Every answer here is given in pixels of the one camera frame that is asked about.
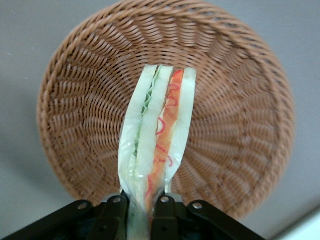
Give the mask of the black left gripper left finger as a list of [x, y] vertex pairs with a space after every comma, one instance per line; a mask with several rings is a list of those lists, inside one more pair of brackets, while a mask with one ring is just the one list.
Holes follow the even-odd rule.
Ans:
[[77, 200], [4, 239], [125, 240], [128, 210], [125, 193], [114, 193], [97, 206]]

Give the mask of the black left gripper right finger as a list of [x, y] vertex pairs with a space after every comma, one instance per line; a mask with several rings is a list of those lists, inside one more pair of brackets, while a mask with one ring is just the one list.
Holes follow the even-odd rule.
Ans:
[[237, 220], [204, 200], [184, 205], [178, 194], [162, 194], [155, 206], [153, 240], [263, 240]]

